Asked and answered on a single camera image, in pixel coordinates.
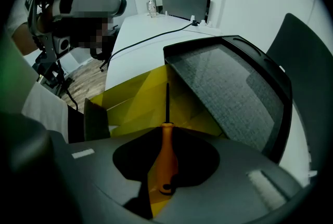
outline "chair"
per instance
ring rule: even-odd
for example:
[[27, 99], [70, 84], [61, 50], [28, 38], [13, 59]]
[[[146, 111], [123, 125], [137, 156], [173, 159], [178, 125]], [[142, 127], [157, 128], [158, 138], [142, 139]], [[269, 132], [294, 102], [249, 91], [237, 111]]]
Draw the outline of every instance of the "chair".
[[113, 30], [108, 35], [108, 42], [103, 42], [103, 46], [100, 53], [97, 53], [97, 48], [90, 49], [90, 55], [96, 60], [103, 60], [103, 64], [99, 67], [100, 71], [104, 71], [102, 67], [108, 63], [109, 58], [111, 57], [114, 44], [116, 43], [117, 35], [119, 30], [115, 29], [118, 25], [113, 27]]
[[292, 95], [311, 154], [311, 169], [320, 170], [333, 137], [333, 56], [301, 20], [286, 14], [267, 51], [291, 80]]

